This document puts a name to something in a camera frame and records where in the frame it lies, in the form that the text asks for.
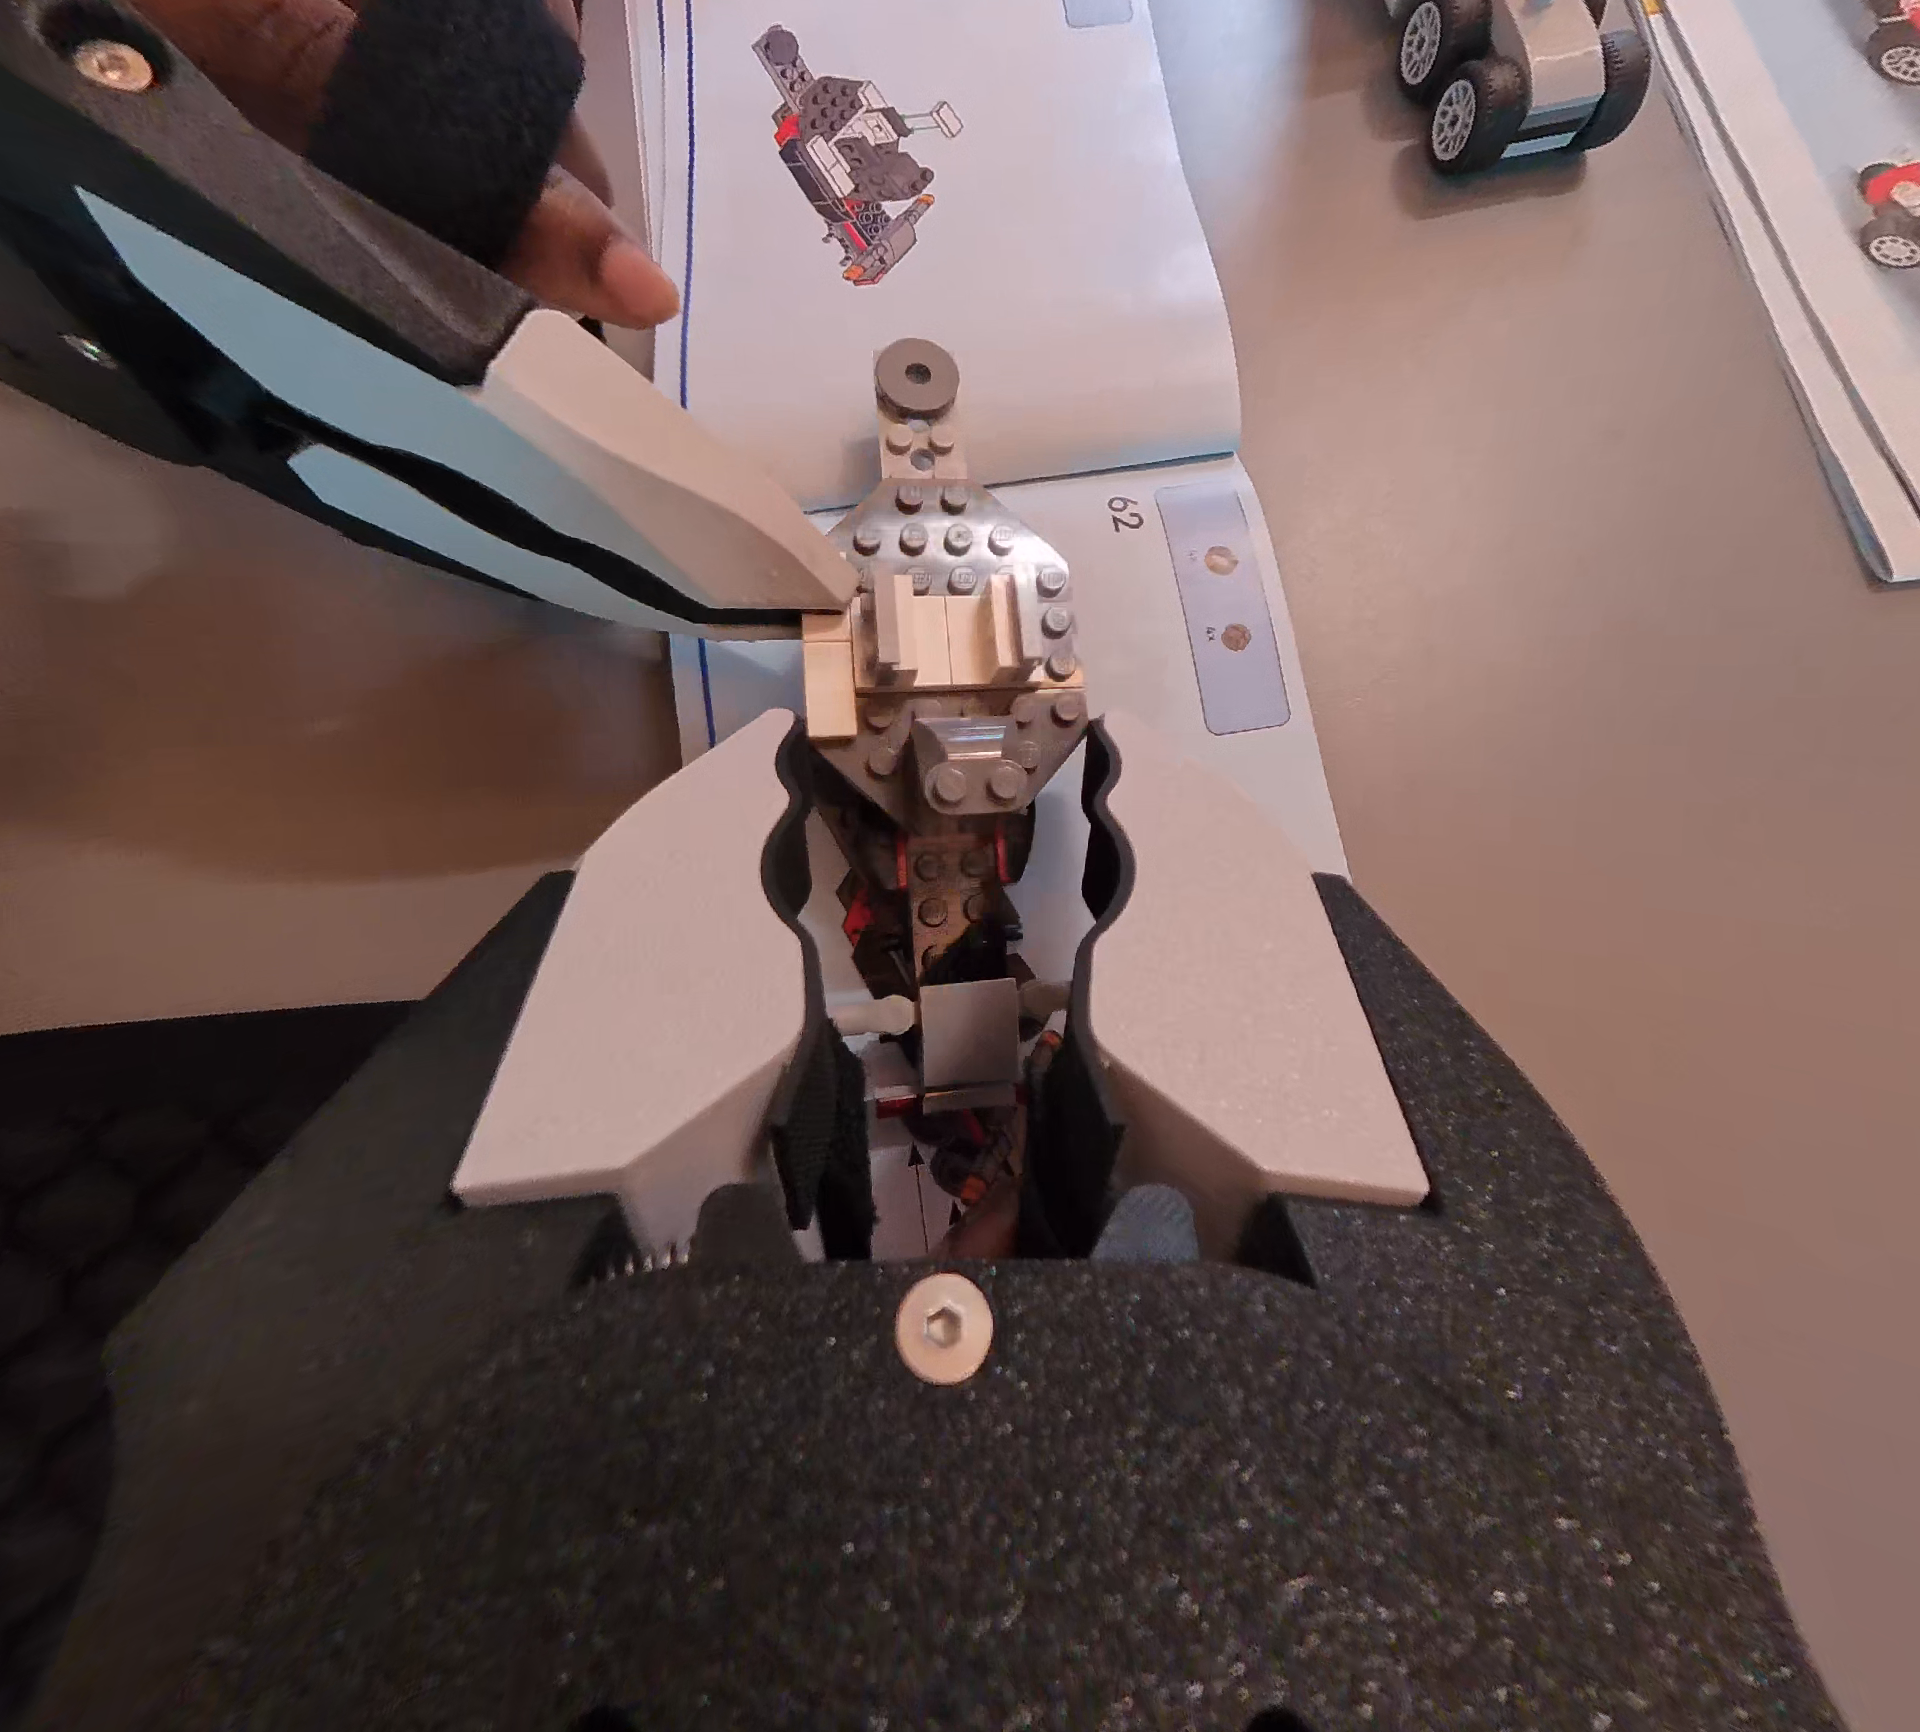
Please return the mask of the grey lego vehicle model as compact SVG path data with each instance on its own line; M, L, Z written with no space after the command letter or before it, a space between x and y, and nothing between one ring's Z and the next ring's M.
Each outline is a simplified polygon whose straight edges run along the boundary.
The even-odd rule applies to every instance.
M1061 1043L1070 986L1024 959L1013 890L1092 712L1069 562L970 474L957 362L903 339L874 387L880 476L832 530L857 589L805 618L805 718L843 936L901 1013L909 1078L876 1117L957 1226L1015 1176L1017 1115Z

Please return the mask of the closed booklet with red cars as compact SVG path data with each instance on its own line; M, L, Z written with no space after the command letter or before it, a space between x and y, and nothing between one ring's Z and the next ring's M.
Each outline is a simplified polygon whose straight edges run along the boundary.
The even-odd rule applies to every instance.
M1867 568L1919 578L1917 0L1634 0Z

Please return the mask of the open lego instruction booklet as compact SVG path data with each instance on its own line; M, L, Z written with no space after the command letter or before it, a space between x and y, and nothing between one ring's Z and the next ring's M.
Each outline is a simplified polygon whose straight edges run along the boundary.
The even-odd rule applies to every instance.
M1226 297L1172 124L1149 0L630 0L663 264L682 314L661 385L768 455L832 539L880 476L874 370L903 339L961 376L974 480L1067 559L1090 726L1132 714L1307 855L1349 872L1280 560L1242 460ZM670 643L686 766L763 716L805 720L797 641ZM1072 986L1086 741L1040 799L1013 895L1022 955ZM861 1072L872 1255L934 1251L934 1184L874 1095L909 1078L843 936L847 874L809 745L828 1020ZM1238 1265L1311 1282L1278 1194ZM1092 1257L1199 1255L1172 1188L1119 1196Z

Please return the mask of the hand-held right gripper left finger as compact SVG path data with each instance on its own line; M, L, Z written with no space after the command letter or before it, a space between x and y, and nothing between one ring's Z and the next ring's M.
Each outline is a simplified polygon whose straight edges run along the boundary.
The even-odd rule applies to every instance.
M453 1192L613 1194L647 1255L711 1192L767 1184L830 1259L868 1259L859 1065L828 1020L805 720L776 709L630 809L578 866Z

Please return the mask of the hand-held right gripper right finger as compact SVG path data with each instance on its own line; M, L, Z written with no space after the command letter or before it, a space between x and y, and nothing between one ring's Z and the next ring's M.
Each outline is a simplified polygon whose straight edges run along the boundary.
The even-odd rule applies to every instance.
M1307 855L1232 780L1113 711L1086 741L1094 926L1028 1120L1028 1257L1088 1259L1172 1188L1234 1259L1261 1207L1419 1209L1430 1178Z

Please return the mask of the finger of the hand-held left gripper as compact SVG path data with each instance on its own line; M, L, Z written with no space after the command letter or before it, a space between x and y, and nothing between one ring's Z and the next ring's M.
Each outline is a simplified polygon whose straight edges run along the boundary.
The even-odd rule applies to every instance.
M463 520L570 559L651 609L847 609L857 572L795 501L559 312L520 320L480 383L461 387L93 193L80 201L134 279L293 414L293 503L355 539L482 580L324 507L291 472L301 449L347 451Z
M522 549L491 530L463 520L397 476L376 472L341 449L305 447L293 457L291 472L324 507L347 516L357 528L384 534L409 549L418 549L436 564L466 568L495 587L513 589L576 614L632 630L684 636L686 639L799 639L797 616L751 616L745 624L724 624L718 616L684 616L651 609L570 559Z

